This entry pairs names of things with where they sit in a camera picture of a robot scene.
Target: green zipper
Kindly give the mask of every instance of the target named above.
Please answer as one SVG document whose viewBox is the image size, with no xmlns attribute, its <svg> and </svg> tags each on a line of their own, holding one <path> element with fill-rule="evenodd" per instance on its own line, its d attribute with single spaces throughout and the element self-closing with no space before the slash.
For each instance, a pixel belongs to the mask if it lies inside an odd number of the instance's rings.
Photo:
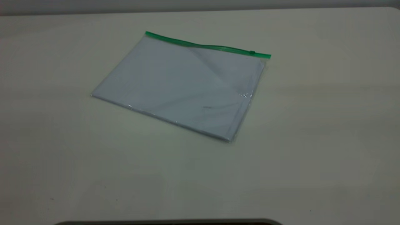
<svg viewBox="0 0 400 225">
<path fill-rule="evenodd" d="M 256 53 L 255 51 L 246 51 L 243 49 L 238 49 L 238 48 L 232 48 L 232 47 L 226 47 L 226 46 L 219 46 L 219 45 L 205 45 L 205 44 L 195 44 L 191 43 L 188 41 L 184 40 L 178 40 L 178 39 L 173 39 L 173 38 L 167 38 L 155 33 L 151 33 L 146 31 L 146 35 L 150 36 L 155 39 L 159 39 L 165 42 L 181 45 L 184 47 L 192 47 L 192 48 L 207 48 L 207 49 L 213 49 L 213 50 L 219 50 L 219 51 L 224 51 L 224 52 L 231 52 L 231 53 L 237 53 L 237 54 L 242 54 L 246 56 L 254 56 L 254 57 L 259 57 L 259 58 L 271 58 L 270 54 L 263 54 L 263 53 Z"/>
</svg>

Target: clear plastic bag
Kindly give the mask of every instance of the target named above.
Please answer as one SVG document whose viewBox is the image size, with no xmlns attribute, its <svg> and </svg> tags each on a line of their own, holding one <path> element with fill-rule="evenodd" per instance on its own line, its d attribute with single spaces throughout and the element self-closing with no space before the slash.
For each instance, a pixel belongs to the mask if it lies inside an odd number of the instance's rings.
<svg viewBox="0 0 400 225">
<path fill-rule="evenodd" d="M 147 32 L 92 96 L 232 141 L 264 68 L 257 56 L 270 57 Z"/>
</svg>

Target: table surface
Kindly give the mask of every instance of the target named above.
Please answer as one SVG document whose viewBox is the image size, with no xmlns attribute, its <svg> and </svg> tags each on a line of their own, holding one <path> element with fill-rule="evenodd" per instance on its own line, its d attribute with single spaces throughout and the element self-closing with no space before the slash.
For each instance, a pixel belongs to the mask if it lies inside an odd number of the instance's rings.
<svg viewBox="0 0 400 225">
<path fill-rule="evenodd" d="M 0 223 L 400 223 L 400 11 L 0 17 Z M 272 54 L 233 143 L 90 93 L 144 32 Z"/>
</svg>

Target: wall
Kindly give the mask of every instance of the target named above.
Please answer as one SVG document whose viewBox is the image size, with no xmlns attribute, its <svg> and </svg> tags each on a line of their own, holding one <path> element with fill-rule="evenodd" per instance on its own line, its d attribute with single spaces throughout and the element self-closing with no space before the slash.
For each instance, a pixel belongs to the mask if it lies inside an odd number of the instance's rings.
<svg viewBox="0 0 400 225">
<path fill-rule="evenodd" d="M 396 5 L 400 0 L 0 0 L 0 15 Z"/>
</svg>

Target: table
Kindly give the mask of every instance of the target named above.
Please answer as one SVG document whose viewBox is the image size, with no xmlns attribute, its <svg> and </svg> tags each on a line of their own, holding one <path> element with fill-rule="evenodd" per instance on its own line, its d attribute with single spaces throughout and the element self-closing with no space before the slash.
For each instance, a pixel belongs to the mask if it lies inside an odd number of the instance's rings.
<svg viewBox="0 0 400 225">
<path fill-rule="evenodd" d="M 400 11 L 0 17 L 0 223 L 399 224 Z M 95 99 L 148 30 L 272 54 L 234 143 Z"/>
</svg>

